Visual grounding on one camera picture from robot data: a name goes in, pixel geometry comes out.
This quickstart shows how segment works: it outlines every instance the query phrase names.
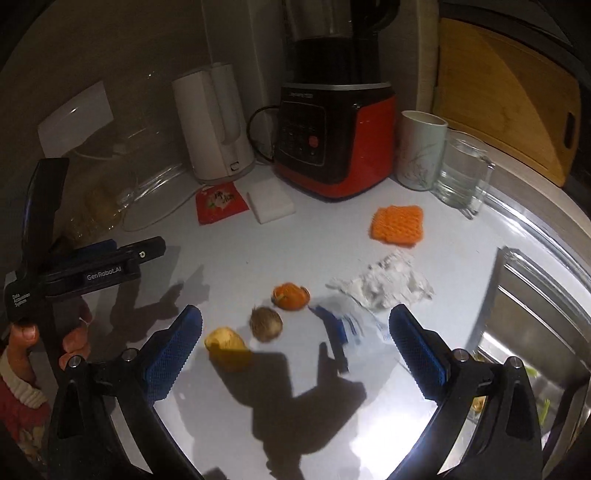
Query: kiwi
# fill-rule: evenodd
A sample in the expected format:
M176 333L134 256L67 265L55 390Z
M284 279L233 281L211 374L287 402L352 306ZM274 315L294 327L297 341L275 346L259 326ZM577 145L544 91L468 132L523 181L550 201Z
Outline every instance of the kiwi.
M270 342L279 337L283 331L283 321L279 314L269 307L252 309L249 322L252 334L262 343Z

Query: stainless steel sink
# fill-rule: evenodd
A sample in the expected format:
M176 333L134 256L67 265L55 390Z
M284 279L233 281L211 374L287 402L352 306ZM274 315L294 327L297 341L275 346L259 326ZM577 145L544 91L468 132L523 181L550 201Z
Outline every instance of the stainless steel sink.
M547 410L544 477L589 417L590 342L591 317L575 299L519 251L499 250L468 347L488 361L524 361L538 412Z

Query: clear drinking glass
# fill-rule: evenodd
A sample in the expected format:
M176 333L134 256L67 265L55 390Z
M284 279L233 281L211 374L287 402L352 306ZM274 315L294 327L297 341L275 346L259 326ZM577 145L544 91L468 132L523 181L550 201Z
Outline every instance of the clear drinking glass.
M449 130L441 172L431 190L469 219L478 213L495 169L487 156L488 148L476 137Z

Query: red envelope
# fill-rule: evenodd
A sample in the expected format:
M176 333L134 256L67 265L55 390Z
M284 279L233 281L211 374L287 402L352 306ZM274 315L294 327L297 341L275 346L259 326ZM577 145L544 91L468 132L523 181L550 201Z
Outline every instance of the red envelope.
M200 225L214 223L248 210L248 205L233 182L205 187L195 195L195 203Z

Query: white kettle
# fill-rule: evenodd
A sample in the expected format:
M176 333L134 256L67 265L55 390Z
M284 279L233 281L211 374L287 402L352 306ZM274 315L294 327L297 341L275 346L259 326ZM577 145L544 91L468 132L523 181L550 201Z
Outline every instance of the white kettle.
M173 81L193 171L205 184L231 181L254 166L231 64L214 63Z

